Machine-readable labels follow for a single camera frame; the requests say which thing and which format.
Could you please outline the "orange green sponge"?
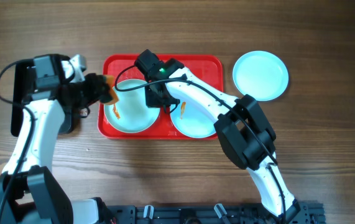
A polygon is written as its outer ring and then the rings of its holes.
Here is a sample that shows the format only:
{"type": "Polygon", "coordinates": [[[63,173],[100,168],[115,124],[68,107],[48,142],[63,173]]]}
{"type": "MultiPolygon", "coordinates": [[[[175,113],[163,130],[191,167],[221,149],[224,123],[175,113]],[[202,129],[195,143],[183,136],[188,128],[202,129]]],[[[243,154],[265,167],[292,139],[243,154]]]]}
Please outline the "orange green sponge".
{"type": "Polygon", "coordinates": [[[112,75],[103,75],[104,78],[104,93],[100,99],[100,102],[104,105],[113,105],[119,101],[118,95],[114,90],[114,84],[116,78],[112,75]]]}

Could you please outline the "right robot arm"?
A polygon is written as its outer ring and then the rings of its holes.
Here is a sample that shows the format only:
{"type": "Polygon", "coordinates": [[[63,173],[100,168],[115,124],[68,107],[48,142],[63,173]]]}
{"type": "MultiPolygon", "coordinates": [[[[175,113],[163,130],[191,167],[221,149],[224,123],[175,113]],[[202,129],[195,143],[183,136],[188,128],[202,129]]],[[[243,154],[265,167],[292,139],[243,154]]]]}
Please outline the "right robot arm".
{"type": "Polygon", "coordinates": [[[253,97],[223,93],[180,61],[171,58],[164,62],[150,50],[139,54],[134,65],[143,74],[144,88],[151,90],[153,99],[161,98],[167,105],[185,101],[207,116],[223,152],[236,167],[248,171],[270,216],[278,223],[293,220],[300,207],[278,168],[276,133],[253,97]]]}

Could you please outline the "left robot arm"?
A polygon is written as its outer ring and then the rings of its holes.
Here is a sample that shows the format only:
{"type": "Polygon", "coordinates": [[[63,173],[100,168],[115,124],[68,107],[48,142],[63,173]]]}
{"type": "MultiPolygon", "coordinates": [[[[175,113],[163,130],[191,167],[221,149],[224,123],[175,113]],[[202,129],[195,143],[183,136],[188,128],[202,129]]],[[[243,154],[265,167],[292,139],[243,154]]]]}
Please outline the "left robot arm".
{"type": "Polygon", "coordinates": [[[93,103],[115,103],[112,79],[86,72],[82,55],[47,54],[12,63],[13,153],[0,173],[0,223],[112,223],[98,197],[72,202],[52,174],[64,123],[93,103]]]}

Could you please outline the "light blue plate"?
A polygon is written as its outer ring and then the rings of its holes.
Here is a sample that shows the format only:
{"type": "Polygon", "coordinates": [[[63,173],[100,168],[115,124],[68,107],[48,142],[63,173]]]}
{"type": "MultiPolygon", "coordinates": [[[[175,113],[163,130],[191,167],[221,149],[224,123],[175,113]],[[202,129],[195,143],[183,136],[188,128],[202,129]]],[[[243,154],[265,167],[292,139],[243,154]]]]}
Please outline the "light blue plate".
{"type": "Polygon", "coordinates": [[[201,111],[184,101],[171,112],[170,118],[175,128],[190,138],[202,139],[216,133],[212,121],[201,111]]]}
{"type": "Polygon", "coordinates": [[[151,127],[160,114],[159,108],[149,108],[145,102],[145,89],[116,91],[119,101],[104,105],[108,123],[123,133],[139,133],[151,127]]]}
{"type": "Polygon", "coordinates": [[[261,50],[248,52],[236,61],[233,82],[243,95],[257,101],[271,101],[281,96],[289,83],[288,69],[278,56],[261,50]]]}

